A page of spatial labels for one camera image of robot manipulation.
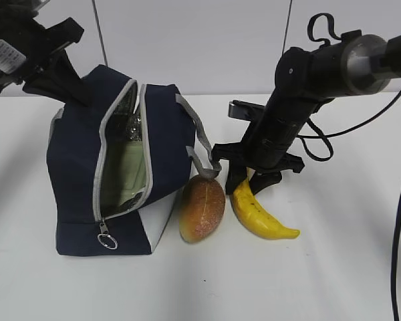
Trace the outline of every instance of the gray handle strap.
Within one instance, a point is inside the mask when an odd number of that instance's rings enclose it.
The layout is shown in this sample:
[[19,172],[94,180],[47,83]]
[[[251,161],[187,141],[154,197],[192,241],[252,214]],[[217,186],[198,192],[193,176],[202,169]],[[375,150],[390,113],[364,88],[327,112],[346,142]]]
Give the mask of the gray handle strap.
[[205,134],[205,129],[203,128],[201,119],[183,96],[177,94],[176,102],[179,103],[187,112],[187,114],[193,119],[194,125],[196,126],[196,135],[199,142],[207,150],[208,159],[213,169],[206,169],[202,166],[202,162],[192,146],[186,146],[187,154],[193,160],[193,164],[201,177],[206,179],[215,179],[221,172],[221,165],[219,162],[213,160],[213,148],[211,147],[211,144],[207,138],[207,134]]

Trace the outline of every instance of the white table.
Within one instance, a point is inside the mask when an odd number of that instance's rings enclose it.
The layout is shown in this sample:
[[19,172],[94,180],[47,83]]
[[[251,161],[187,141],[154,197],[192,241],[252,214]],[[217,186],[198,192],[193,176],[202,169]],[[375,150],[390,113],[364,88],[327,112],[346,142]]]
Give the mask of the white table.
[[[324,132],[345,129],[393,96],[341,98],[314,119]],[[213,142],[238,141],[247,127],[227,118],[232,99],[265,103],[267,96],[188,97]],[[305,169],[285,173],[258,200],[282,223],[299,228],[298,239],[259,239],[227,202],[210,238],[185,244],[173,215],[156,252],[146,257],[55,252],[55,201],[45,151],[59,107],[47,98],[0,98],[0,321],[392,319],[401,100],[371,125],[333,139],[336,155],[328,163],[307,158],[299,141],[292,146]],[[318,142],[311,146],[326,153]],[[398,280],[401,313],[401,244]]]

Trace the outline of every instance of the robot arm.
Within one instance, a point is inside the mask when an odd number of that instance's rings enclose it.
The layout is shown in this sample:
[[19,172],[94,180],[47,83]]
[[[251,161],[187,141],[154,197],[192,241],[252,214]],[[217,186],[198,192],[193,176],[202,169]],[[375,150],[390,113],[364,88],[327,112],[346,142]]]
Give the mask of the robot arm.
[[44,28],[34,17],[49,0],[0,0],[0,93],[8,85],[66,102],[90,105],[90,93],[73,69],[65,48],[84,30],[71,18]]
[[[314,22],[322,15],[328,18],[330,35],[339,43],[313,38]],[[215,160],[230,161],[227,194],[247,177],[247,167],[256,171],[250,181],[254,193],[278,183],[282,170],[299,173],[304,167],[302,159],[287,150],[313,113],[334,98],[375,94],[390,79],[401,78],[401,36],[386,42],[355,30],[338,37],[332,27],[330,14],[312,17],[309,37],[324,44],[313,52],[292,47],[283,54],[275,72],[275,90],[264,108],[244,102],[231,104],[230,117],[251,123],[241,142],[214,147]]]

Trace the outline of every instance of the barcode label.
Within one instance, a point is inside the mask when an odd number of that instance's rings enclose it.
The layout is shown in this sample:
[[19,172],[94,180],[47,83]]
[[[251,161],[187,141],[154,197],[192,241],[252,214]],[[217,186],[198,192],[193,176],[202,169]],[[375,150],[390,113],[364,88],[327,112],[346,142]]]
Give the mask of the barcode label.
[[27,60],[21,52],[6,41],[0,39],[0,70],[11,74]]

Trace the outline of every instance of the lunch bag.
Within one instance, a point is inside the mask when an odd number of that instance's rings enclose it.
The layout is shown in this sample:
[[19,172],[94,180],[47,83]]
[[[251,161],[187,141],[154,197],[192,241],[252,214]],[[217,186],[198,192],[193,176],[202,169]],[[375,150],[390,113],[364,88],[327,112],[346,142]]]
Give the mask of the lunch bag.
[[[91,106],[69,101],[51,123],[47,167],[61,255],[146,255],[158,245],[176,194],[215,178],[201,121],[175,85],[141,86],[106,66],[83,78]],[[194,153],[195,134],[213,169]]]

